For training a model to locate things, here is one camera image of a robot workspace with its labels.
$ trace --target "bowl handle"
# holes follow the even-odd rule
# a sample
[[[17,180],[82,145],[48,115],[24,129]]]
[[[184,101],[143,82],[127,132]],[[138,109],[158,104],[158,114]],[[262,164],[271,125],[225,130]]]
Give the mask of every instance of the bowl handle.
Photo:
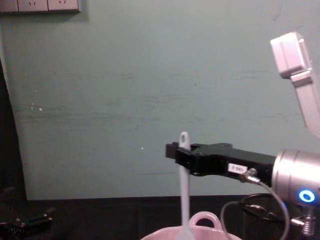
[[[212,212],[209,212],[209,211],[201,211],[201,212],[198,212],[195,215],[193,215],[189,221],[189,226],[197,225],[197,223],[201,219],[210,220],[213,223],[215,229],[222,230],[221,222],[220,222],[219,218],[215,214],[213,214]]]

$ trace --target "white label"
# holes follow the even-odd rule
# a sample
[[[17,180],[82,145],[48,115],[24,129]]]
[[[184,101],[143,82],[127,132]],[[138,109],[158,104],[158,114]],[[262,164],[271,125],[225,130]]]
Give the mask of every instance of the white label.
[[[228,164],[228,172],[235,174],[243,174],[248,170],[246,166],[241,166],[233,163]]]

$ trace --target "blue ring light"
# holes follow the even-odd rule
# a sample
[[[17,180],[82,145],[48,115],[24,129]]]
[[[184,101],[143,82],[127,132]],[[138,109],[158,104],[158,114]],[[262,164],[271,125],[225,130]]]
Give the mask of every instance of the blue ring light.
[[[299,198],[305,203],[312,203],[316,199],[316,196],[310,190],[302,190],[299,192]]]

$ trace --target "wall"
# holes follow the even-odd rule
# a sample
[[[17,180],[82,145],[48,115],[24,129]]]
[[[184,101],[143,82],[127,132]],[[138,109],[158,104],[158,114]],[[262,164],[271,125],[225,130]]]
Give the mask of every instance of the wall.
[[[1,18],[27,195],[179,195],[165,144],[189,131],[276,155],[320,152],[269,41],[304,35],[320,72],[314,0],[94,0],[80,14]],[[260,192],[192,177],[193,195]]]

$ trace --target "cable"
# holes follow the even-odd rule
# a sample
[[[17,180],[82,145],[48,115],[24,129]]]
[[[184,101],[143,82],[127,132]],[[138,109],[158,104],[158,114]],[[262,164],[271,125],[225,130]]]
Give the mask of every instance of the cable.
[[[278,202],[278,204],[280,205],[283,214],[284,214],[284,231],[283,234],[280,238],[280,240],[286,240],[288,233],[289,233],[289,229],[290,229],[290,216],[288,213],[288,209],[286,208],[285,204],[283,203],[283,201],[280,199],[280,197],[272,190],[272,188],[268,187],[268,185],[264,184],[263,182],[259,181],[257,183],[258,185],[260,185],[261,187],[263,187],[264,189],[266,189],[270,194],[272,194],[272,196],[275,198],[275,200]],[[234,204],[238,204],[237,201],[230,201],[228,203],[226,203],[222,209],[221,209],[221,214],[220,214],[220,220],[221,220],[221,226],[222,226],[222,230],[225,234],[225,237],[227,240],[232,240],[230,234],[227,231],[226,228],[226,224],[225,224],[225,211],[226,208],[229,207],[230,205],[234,205]]]
[[[269,193],[271,193],[275,200],[279,203],[284,215],[284,231],[280,240],[286,240],[290,228],[290,216],[288,213],[288,209],[286,208],[284,202],[280,199],[280,197],[272,190],[272,188],[268,187],[268,185],[266,185],[262,181],[260,181],[258,184],[262,186],[265,190],[267,190]]]
[[[232,238],[231,238],[230,234],[227,232],[227,228],[226,228],[226,224],[225,224],[225,211],[226,211],[227,207],[229,207],[230,205],[236,205],[238,203],[239,202],[237,202],[237,201],[227,202],[225,205],[223,205],[223,207],[221,209],[221,213],[220,213],[221,226],[222,226],[222,230],[223,230],[224,235],[227,240],[232,240]]]

